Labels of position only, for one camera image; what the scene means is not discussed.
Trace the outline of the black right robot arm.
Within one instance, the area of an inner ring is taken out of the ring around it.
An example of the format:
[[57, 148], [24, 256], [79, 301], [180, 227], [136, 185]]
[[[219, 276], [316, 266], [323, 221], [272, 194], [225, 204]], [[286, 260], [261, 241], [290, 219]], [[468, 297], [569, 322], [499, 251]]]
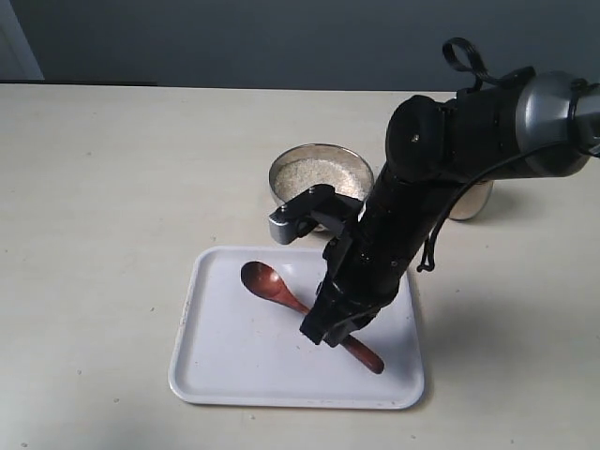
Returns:
[[414, 96], [394, 111], [385, 162], [325, 248], [326, 273], [300, 330], [337, 346], [396, 297], [411, 262], [434, 269], [443, 223], [481, 181], [565, 177], [599, 154], [599, 87], [564, 72]]

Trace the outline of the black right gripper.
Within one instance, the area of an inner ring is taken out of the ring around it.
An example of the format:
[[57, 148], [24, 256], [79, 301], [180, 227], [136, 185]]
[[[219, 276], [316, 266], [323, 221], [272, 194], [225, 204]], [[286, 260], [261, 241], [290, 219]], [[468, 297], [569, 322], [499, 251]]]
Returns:
[[363, 211], [328, 250], [326, 276], [301, 333], [334, 348], [369, 325], [396, 297], [400, 278], [449, 200], [448, 182], [380, 175]]

